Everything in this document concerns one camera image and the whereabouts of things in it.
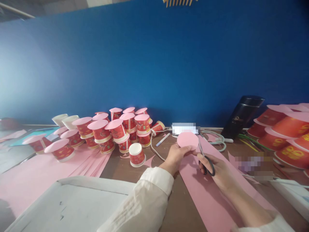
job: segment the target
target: paper scrap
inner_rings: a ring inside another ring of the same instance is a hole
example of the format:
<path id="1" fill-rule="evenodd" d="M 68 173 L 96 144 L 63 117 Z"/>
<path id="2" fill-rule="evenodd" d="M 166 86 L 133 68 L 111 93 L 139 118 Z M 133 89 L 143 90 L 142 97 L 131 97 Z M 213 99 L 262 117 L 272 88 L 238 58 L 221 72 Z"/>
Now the paper scrap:
<path id="1" fill-rule="evenodd" d="M 22 136 L 25 133 L 27 133 L 27 131 L 25 131 L 25 130 L 16 131 L 16 132 L 14 132 L 10 135 L 7 135 L 5 137 L 0 138 L 0 140 L 2 141 L 2 140 L 8 140 L 8 139 L 16 139 L 16 138 Z"/>
<path id="2" fill-rule="evenodd" d="M 152 168 L 151 162 L 152 162 L 154 157 L 155 157 L 155 155 L 153 157 L 151 157 L 149 160 L 146 160 L 146 162 L 143 165 L 146 165 L 146 166 Z"/>
<path id="3" fill-rule="evenodd" d="M 240 186 L 252 196 L 262 207 L 269 210 L 276 209 L 268 203 L 241 175 L 238 169 L 211 144 L 200 137 L 203 151 L 226 162 L 233 177 Z M 180 175 L 193 199 L 193 202 L 205 224 L 208 232 L 223 231 L 229 232 L 236 224 L 243 225 L 242 220 L 230 202 L 222 195 L 216 183 L 210 175 L 203 175 L 199 168 L 199 161 L 196 156 L 189 155 L 183 158 L 180 165 Z"/>
<path id="4" fill-rule="evenodd" d="M 127 153 L 126 153 L 126 154 L 124 154 L 123 156 L 120 156 L 120 158 L 127 159 L 127 158 L 130 158 L 130 156 L 127 155 Z"/>
<path id="5" fill-rule="evenodd" d="M 100 168 L 97 170 L 97 172 L 95 174 L 93 174 L 92 176 L 95 176 L 95 177 L 100 177 L 100 175 L 102 174 L 105 166 L 107 165 L 107 162 L 108 160 L 110 159 L 110 156 L 112 155 L 112 152 L 105 155 L 106 158 L 104 159 L 104 162 L 101 164 Z"/>

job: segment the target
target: white paper cup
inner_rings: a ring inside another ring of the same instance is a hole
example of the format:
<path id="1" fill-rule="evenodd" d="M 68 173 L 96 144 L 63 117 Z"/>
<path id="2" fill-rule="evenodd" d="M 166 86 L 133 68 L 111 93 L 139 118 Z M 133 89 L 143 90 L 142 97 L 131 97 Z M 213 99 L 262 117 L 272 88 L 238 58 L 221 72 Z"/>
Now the white paper cup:
<path id="1" fill-rule="evenodd" d="M 56 125 L 58 125 L 60 127 L 64 127 L 62 120 L 67 118 L 67 117 L 68 117 L 67 114 L 60 114 L 60 115 L 53 117 L 52 120 L 54 121 L 54 123 L 56 123 Z"/>
<path id="2" fill-rule="evenodd" d="M 74 129 L 77 129 L 77 126 L 72 125 L 72 122 L 74 122 L 77 119 L 79 119 L 79 116 L 73 115 L 73 116 L 69 116 L 69 117 L 63 119 L 62 122 L 69 130 L 74 130 Z"/>
<path id="3" fill-rule="evenodd" d="M 133 143 L 129 147 L 129 154 L 130 154 L 130 164 L 138 168 L 142 166 L 146 161 L 146 156 L 142 149 L 142 146 L 139 143 Z"/>

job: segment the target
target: black thermos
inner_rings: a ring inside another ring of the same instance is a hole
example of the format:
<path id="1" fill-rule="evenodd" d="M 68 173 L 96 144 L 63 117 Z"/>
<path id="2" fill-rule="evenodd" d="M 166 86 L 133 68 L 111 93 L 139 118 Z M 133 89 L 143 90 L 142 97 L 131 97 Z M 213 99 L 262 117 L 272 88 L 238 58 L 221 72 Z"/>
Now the black thermos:
<path id="1" fill-rule="evenodd" d="M 242 96 L 221 135 L 227 139 L 235 139 L 264 100 L 264 98 L 258 96 Z"/>

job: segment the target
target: thermos lid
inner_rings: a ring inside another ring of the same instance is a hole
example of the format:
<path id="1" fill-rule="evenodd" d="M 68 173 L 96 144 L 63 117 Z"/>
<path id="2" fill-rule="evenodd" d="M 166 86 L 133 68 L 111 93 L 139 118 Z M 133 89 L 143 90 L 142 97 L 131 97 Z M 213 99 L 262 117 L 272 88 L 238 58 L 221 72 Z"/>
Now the thermos lid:
<path id="1" fill-rule="evenodd" d="M 242 96 L 239 103 L 248 106 L 259 107 L 265 101 L 265 98 L 253 95 Z"/>

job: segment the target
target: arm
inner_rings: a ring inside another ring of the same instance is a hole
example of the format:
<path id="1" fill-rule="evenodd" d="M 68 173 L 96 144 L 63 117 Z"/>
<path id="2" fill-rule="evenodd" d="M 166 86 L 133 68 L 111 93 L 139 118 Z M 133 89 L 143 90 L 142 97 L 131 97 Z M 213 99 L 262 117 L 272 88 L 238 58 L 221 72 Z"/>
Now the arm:
<path id="1" fill-rule="evenodd" d="M 202 164 L 208 170 L 211 166 L 206 158 L 199 153 L 195 153 L 201 161 L 200 170 L 204 173 Z M 283 219 L 281 215 L 273 217 L 260 204 L 258 204 L 251 196 L 249 196 L 238 185 L 237 181 L 232 177 L 226 163 L 212 155 L 207 155 L 214 164 L 216 175 L 213 180 L 220 188 L 221 192 L 228 198 L 238 211 L 247 228 L 241 228 L 239 231 L 294 231 Z"/>
<path id="2" fill-rule="evenodd" d="M 184 154 L 191 147 L 171 146 L 166 161 L 159 167 L 147 168 L 121 206 L 97 230 L 98 232 L 157 232 L 162 225 L 168 196 Z"/>

